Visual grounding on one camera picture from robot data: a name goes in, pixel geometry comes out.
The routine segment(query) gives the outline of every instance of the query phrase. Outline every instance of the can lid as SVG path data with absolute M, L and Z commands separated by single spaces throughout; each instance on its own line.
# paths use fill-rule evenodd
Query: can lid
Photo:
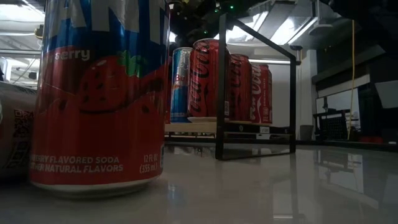
M 239 56 L 243 56 L 243 57 L 246 57 L 246 58 L 248 58 L 248 59 L 249 59 L 249 56 L 247 56 L 247 55 L 244 55 L 244 54 L 231 53 L 231 56 L 232 56 L 232 55 L 239 55 Z
M 204 40 L 214 40 L 214 41 L 217 41 L 217 42 L 218 42 L 218 40 L 216 40 L 216 39 L 214 39 L 214 38 L 204 38 L 204 39 L 200 39 L 200 40 L 195 41 L 195 43 L 193 43 L 193 45 L 195 46 L 195 44 L 196 44 L 197 42 L 201 42 L 201 41 L 204 41 Z
M 189 49 L 189 50 L 192 50 L 191 47 L 179 47 L 179 48 L 177 48 L 177 49 L 174 49 L 173 52 L 175 52 L 176 50 L 182 50 L 182 49 Z

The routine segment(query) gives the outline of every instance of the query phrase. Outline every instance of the black metal frame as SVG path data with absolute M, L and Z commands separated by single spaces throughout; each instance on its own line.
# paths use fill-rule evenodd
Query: black metal frame
M 238 143 L 249 143 L 249 144 L 275 144 L 275 140 L 256 140 L 253 139 L 225 139 L 225 133 L 253 133 L 260 134 L 260 126 L 250 124 L 233 124 L 225 123 L 224 120 L 224 102 L 225 102 L 225 86 L 226 86 L 226 30 L 228 25 L 238 26 L 248 34 L 257 38 L 261 42 L 272 47 L 282 55 L 285 55 L 290 59 L 290 126 L 288 128 L 275 128 L 270 127 L 270 134 L 289 134 L 289 153 L 295 153 L 296 151 L 296 57 L 290 54 L 288 51 L 273 43 L 263 35 L 254 31 L 252 28 L 246 26 L 241 21 L 232 18 L 229 14 L 223 14 L 220 17 L 220 39 L 219 39 L 219 83 L 218 83 L 218 108 L 217 108 L 217 130 L 216 130 L 216 152 L 215 156 L 217 160 L 227 160 L 224 157 L 224 143 L 226 142 L 238 142 Z M 258 155 L 250 157 L 263 157 L 269 155 Z M 237 157 L 233 159 L 245 159 L 248 157 Z

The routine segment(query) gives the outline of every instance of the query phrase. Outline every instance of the white can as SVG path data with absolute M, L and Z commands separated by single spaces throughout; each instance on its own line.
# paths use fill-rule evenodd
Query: white can
M 27 175 L 36 90 L 0 82 L 0 179 Z

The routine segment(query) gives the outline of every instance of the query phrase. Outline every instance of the glossy white floor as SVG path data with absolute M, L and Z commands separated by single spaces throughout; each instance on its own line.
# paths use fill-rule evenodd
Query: glossy white floor
M 398 223 L 398 154 L 299 146 L 296 155 L 219 162 L 169 147 L 147 190 L 65 200 L 0 188 L 0 223 Z

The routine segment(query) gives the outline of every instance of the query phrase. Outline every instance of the yellow cable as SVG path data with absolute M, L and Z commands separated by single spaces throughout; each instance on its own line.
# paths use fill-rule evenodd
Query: yellow cable
M 355 21 L 353 21 L 353 86 L 351 87 L 351 108 L 349 109 L 349 125 L 348 125 L 348 137 L 347 140 L 349 140 L 349 136 L 351 135 L 351 123 L 352 121 L 352 115 L 353 115 L 353 101 L 354 101 L 354 85 L 355 83 Z

